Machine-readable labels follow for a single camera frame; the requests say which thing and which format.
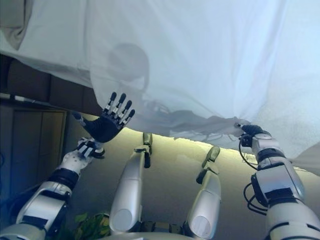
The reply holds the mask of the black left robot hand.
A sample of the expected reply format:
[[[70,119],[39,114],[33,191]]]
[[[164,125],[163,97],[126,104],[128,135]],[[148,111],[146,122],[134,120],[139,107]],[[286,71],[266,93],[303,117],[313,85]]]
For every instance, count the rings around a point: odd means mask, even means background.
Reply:
[[[75,120],[99,143],[111,141],[135,115],[132,101],[126,100],[125,93],[121,94],[117,102],[116,97],[117,93],[113,92],[100,116],[95,120],[88,120],[77,111],[71,112]]]

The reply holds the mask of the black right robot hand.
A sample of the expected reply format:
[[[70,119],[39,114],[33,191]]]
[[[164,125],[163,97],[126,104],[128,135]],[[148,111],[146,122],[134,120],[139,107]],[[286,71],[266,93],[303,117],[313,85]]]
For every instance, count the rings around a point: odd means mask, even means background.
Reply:
[[[239,137],[239,144],[242,147],[252,147],[253,137],[258,134],[266,134],[272,136],[266,130],[263,130],[260,126],[254,124],[240,124],[235,123],[235,128],[241,129],[244,133]]]

